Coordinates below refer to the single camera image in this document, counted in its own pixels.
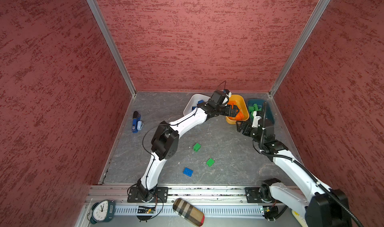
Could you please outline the orange lego stack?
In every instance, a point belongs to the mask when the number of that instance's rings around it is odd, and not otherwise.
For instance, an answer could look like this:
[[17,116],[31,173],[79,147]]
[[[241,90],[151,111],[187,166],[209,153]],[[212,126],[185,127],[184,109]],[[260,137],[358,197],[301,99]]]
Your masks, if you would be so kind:
[[244,114],[242,113],[242,112],[239,112],[237,115],[236,115],[236,117],[235,117],[235,120],[236,121],[241,121],[241,120],[243,120],[244,119]]

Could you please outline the green lego small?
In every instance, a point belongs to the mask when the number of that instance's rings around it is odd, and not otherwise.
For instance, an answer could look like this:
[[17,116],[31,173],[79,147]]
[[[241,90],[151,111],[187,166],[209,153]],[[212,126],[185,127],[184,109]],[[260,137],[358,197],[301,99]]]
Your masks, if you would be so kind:
[[251,105],[251,106],[248,106],[248,111],[249,111],[249,113],[253,113],[253,112],[258,112],[258,111],[260,111],[261,110],[261,108],[257,105],[257,104],[253,104],[253,105]]

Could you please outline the green lego lowest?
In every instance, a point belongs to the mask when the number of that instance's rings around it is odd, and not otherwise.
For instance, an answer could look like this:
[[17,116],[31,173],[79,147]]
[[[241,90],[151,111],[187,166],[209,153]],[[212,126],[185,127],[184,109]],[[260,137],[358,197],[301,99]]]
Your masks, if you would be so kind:
[[206,162],[206,164],[207,164],[209,167],[211,167],[214,163],[215,163],[215,161],[214,161],[212,158],[210,158],[210,159]]

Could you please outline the green lego large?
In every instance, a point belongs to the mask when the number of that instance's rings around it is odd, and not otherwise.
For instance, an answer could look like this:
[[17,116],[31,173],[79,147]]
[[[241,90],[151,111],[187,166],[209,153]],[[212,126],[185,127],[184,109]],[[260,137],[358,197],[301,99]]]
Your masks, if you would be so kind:
[[201,149],[201,145],[199,144],[199,143],[196,143],[194,146],[193,146],[193,150],[195,151],[195,152],[198,152],[200,149]]

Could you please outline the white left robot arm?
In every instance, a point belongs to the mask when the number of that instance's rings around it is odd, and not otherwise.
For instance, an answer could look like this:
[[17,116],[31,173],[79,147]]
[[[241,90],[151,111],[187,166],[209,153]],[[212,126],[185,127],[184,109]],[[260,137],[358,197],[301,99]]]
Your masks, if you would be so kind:
[[151,140],[149,164],[136,184],[144,202],[149,202],[155,195],[160,173],[166,161],[175,155],[179,140],[186,132],[212,117],[236,117],[239,112],[240,109],[236,105],[218,105],[213,108],[208,103],[201,103],[188,115],[170,123],[163,121],[157,125]]

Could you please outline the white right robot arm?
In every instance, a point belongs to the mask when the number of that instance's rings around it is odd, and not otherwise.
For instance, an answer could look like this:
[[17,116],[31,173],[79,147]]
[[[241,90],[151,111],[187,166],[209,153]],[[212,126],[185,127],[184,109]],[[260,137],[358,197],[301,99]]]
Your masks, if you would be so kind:
[[276,178],[268,179],[259,191],[264,202],[280,201],[303,218],[308,227],[352,226],[347,196],[324,184],[297,161],[288,147],[276,139],[271,121],[259,120],[255,128],[243,121],[236,126],[239,133],[258,145],[256,151],[280,167],[301,191],[293,191]]

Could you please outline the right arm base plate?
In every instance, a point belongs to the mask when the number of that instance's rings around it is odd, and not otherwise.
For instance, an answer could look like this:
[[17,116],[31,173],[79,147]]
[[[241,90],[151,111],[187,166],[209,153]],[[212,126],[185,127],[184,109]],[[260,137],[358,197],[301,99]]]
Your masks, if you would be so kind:
[[245,197],[248,204],[258,204],[258,205],[267,205],[272,206],[273,204],[278,206],[284,206],[284,204],[280,201],[272,200],[271,202],[265,202],[261,199],[261,195],[259,193],[259,187],[246,187],[245,188]]

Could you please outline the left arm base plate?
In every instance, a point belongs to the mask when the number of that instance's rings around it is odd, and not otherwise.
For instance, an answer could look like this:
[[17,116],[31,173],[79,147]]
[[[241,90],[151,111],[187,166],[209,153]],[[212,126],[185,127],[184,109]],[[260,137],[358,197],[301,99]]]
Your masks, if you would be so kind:
[[168,199],[168,187],[156,187],[151,191],[141,190],[134,186],[129,189],[127,202],[128,203],[155,203],[156,201],[166,203]]

